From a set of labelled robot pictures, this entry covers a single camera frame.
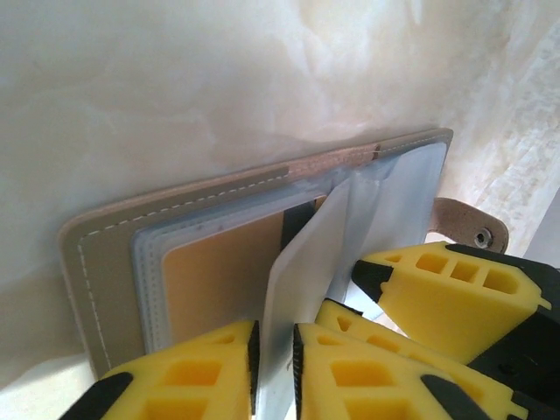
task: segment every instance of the wallet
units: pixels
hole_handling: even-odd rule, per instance
[[[451,140],[450,129],[432,129],[73,218],[59,233],[61,261],[95,376],[236,320],[259,319],[267,355],[260,377],[269,382],[262,392],[284,404],[276,378],[289,372],[291,357],[277,343],[294,322],[312,321],[325,297],[356,298],[349,274],[361,256],[422,243],[429,231],[505,251],[500,220],[436,199]]]

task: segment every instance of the white stitching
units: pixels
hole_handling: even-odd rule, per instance
[[[84,278],[86,279],[86,287],[87,287],[87,294],[89,295],[89,302],[91,303],[91,308],[94,310],[95,325],[97,326],[97,332],[99,333],[99,338],[101,340],[101,348],[103,349],[103,353],[105,354],[105,360],[107,360],[108,368],[111,369],[112,368],[111,360],[109,358],[109,352],[107,351],[107,347],[105,346],[105,339],[103,338],[102,325],[99,322],[99,314],[97,313],[97,305],[95,304],[94,293],[91,291],[91,284],[89,283],[88,269],[86,269],[86,257],[84,256],[84,251],[81,247],[81,239],[80,239],[80,243],[78,243],[78,253],[80,254],[81,270],[83,272]]]
[[[381,150],[381,151],[378,151],[378,150],[371,150],[371,151],[364,151],[364,150],[361,150],[361,151],[357,151],[357,152],[355,152],[355,153],[351,153],[351,154],[347,155],[345,160],[348,160],[348,159],[350,159],[350,158],[353,158],[354,156],[363,156],[363,155],[366,155],[367,153],[373,153],[373,154],[377,153],[377,156],[378,156],[378,157],[381,157],[383,154],[385,154],[385,153],[387,153],[387,152],[389,152],[389,151],[395,151],[395,150],[398,150],[398,149],[402,149],[402,148],[404,148],[404,147],[410,147],[410,146],[413,145],[413,144],[427,143],[427,142],[429,142],[430,140],[433,140],[434,138],[437,138],[437,137],[439,137],[439,136],[433,136],[433,137],[430,137],[430,138],[423,138],[423,139],[421,139],[421,140],[416,140],[415,142],[412,142],[412,143],[400,144],[400,145],[398,145],[398,146],[391,147],[391,148],[389,148],[389,149]],[[333,159],[330,159],[330,160],[327,161],[327,162],[326,162],[326,161],[323,161],[323,165],[324,165],[325,163],[333,162],[333,161],[337,161],[337,160],[338,160],[337,158],[333,158]],[[184,206],[189,206],[189,205],[191,205],[191,204],[194,203],[194,202],[201,202],[201,201],[204,201],[204,200],[210,200],[210,199],[213,199],[213,198],[221,197],[222,195],[225,195],[225,194],[228,194],[228,193],[236,193],[236,192],[238,192],[238,191],[242,191],[242,190],[245,190],[245,189],[248,189],[248,188],[252,188],[252,187],[254,187],[254,186],[259,186],[259,185],[262,185],[262,184],[266,184],[266,183],[269,183],[269,182],[271,182],[271,181],[275,181],[275,180],[279,180],[279,179],[284,179],[284,178],[287,178],[287,177],[289,177],[289,176],[294,176],[294,175],[297,175],[298,173],[301,173],[301,172],[304,172],[304,171],[308,171],[308,170],[309,170],[310,168],[312,168],[312,167],[313,167],[313,164],[310,164],[309,166],[307,166],[307,167],[305,167],[305,168],[302,168],[302,169],[299,169],[299,170],[296,170],[296,171],[289,171],[289,172],[286,173],[285,175],[282,175],[282,176],[279,176],[279,177],[269,178],[269,179],[266,179],[266,180],[258,181],[258,182],[253,183],[253,184],[249,184],[249,185],[245,185],[245,186],[240,186],[240,187],[238,187],[238,188],[234,188],[234,189],[229,190],[229,191],[218,192],[217,194],[208,195],[207,197],[202,197],[202,198],[196,199],[195,201],[187,201],[187,202],[185,202],[185,203],[176,204],[176,205],[173,205],[173,206],[161,208],[161,209],[159,209],[159,210],[157,210],[157,211],[153,211],[153,212],[149,212],[149,213],[147,213],[147,214],[142,214],[142,215],[140,215],[140,216],[137,216],[137,217],[135,217],[134,219],[127,219],[127,220],[118,221],[117,223],[115,223],[115,224],[113,224],[113,225],[108,225],[108,226],[106,226],[106,227],[103,227],[102,229],[93,230],[93,231],[91,231],[91,232],[89,232],[89,233],[83,235],[83,236],[78,240],[78,253],[79,253],[79,255],[80,255],[81,269],[82,269],[82,273],[83,273],[83,276],[84,276],[84,280],[85,280],[85,282],[86,282],[87,294],[88,294],[88,296],[89,296],[89,301],[90,301],[90,303],[91,303],[92,310],[94,311],[95,325],[96,325],[96,327],[97,327],[97,332],[98,332],[98,334],[99,334],[99,338],[100,338],[100,341],[101,341],[101,347],[102,347],[102,349],[103,349],[103,353],[105,354],[105,360],[107,361],[108,368],[109,368],[109,369],[112,368],[112,366],[111,366],[111,360],[110,360],[110,358],[109,358],[109,352],[108,352],[108,350],[107,350],[107,347],[105,346],[105,339],[103,338],[102,325],[101,325],[101,322],[100,322],[100,320],[99,320],[99,314],[97,313],[97,305],[95,304],[94,294],[93,294],[93,292],[92,292],[92,290],[91,290],[91,284],[90,284],[89,278],[88,278],[88,269],[87,269],[87,266],[86,266],[86,257],[85,257],[85,255],[84,255],[84,253],[83,253],[83,249],[82,249],[82,246],[81,246],[82,242],[83,242],[87,237],[93,236],[93,235],[98,235],[98,234],[100,234],[101,232],[104,232],[104,231],[106,231],[106,230],[110,230],[110,229],[112,229],[112,228],[115,228],[115,227],[117,227],[117,226],[123,225],[123,224],[125,224],[125,223],[130,222],[130,221],[140,221],[141,219],[144,219],[144,218],[146,218],[146,217],[151,217],[151,216],[153,216],[153,215],[155,215],[155,214],[160,214],[160,213],[163,213],[163,212],[167,212],[167,211],[169,211],[169,210],[171,210],[171,209],[175,209],[175,208],[179,208],[179,207],[184,207]]]

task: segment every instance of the marble background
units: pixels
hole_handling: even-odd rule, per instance
[[[56,248],[80,212],[443,126],[441,195],[522,255],[560,186],[559,108],[557,0],[4,0],[0,385],[82,353]]]

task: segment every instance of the yellow foam pad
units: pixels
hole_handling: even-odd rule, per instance
[[[249,341],[254,321],[215,330],[108,372],[134,376],[103,420],[251,418]]]
[[[316,324],[298,324],[300,420],[450,420],[421,378],[450,375]]]
[[[316,324],[446,372],[492,419],[506,420],[528,411],[511,401],[514,391],[469,367],[415,343],[383,325],[371,322],[345,306],[326,300]]]
[[[520,269],[434,242],[368,255],[393,268],[380,307],[413,340],[468,363],[533,314],[550,308]]]

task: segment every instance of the leather strap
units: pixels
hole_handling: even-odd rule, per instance
[[[501,254],[508,248],[509,232],[503,221],[456,199],[434,200],[429,232]]]

